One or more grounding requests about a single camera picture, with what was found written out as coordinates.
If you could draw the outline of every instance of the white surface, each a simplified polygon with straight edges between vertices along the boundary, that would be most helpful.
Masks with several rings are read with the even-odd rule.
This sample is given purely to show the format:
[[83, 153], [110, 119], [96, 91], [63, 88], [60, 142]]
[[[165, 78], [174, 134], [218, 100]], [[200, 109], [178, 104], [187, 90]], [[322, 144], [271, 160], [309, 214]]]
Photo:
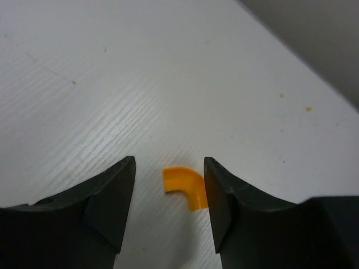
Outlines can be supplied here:
[[0, 22], [0, 206], [135, 155], [115, 268], [220, 268], [168, 166], [213, 156], [293, 202], [359, 193], [357, 113], [232, 0], [2, 0]]

